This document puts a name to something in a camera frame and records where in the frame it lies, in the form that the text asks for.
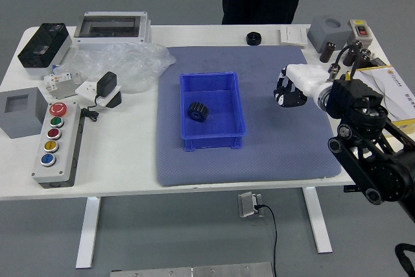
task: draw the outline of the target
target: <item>metal plate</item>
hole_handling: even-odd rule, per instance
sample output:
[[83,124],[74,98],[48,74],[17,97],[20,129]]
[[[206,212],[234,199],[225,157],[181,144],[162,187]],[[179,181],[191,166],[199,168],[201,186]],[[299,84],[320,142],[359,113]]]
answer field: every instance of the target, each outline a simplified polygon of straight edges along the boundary
[[150,269],[145,271],[111,272],[110,277],[272,277],[270,262],[175,269]]

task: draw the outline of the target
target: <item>red button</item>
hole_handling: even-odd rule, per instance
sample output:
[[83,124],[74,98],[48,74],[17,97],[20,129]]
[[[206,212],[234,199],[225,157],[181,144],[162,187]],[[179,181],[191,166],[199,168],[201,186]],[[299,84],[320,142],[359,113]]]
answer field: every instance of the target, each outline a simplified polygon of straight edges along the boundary
[[54,103],[49,108],[49,113],[53,116],[62,117],[66,114],[66,104],[62,102]]
[[50,129],[47,132],[47,138],[48,139],[54,139],[54,140],[56,140],[56,139],[59,139],[61,135],[62,135],[62,133],[57,128]]
[[368,32],[366,31],[366,28],[363,26],[358,26],[357,31],[359,32],[360,36],[367,36]]

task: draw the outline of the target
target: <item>orange button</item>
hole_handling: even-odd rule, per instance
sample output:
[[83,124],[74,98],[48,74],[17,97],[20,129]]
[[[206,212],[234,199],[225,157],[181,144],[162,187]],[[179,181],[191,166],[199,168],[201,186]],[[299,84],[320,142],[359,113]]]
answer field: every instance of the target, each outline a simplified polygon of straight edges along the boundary
[[62,102],[54,103],[49,108],[49,113],[51,113],[53,116],[62,117],[66,114],[66,104]]

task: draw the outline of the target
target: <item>blue mat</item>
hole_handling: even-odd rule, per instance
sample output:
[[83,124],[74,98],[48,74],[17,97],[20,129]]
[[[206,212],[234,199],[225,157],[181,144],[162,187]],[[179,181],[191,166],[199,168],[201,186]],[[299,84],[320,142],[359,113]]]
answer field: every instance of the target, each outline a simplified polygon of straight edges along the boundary
[[[303,180],[336,176],[329,152],[333,137],[326,113],[312,99],[297,108],[274,100],[278,75],[305,64],[297,47],[173,47],[177,59],[159,79],[156,166],[163,186]],[[241,149],[183,150],[180,137],[180,74],[235,71],[246,124]]]

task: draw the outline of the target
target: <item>push button box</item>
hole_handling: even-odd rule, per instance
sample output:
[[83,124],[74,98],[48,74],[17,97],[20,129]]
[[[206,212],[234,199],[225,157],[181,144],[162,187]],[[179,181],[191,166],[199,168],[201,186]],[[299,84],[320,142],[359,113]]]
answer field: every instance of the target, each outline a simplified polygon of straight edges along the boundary
[[362,19],[351,19],[348,24],[352,31],[348,44],[351,45],[356,40],[359,40],[362,43],[363,49],[369,48],[374,37],[367,22]]
[[32,177],[44,188],[75,183],[84,118],[77,103],[49,104]]

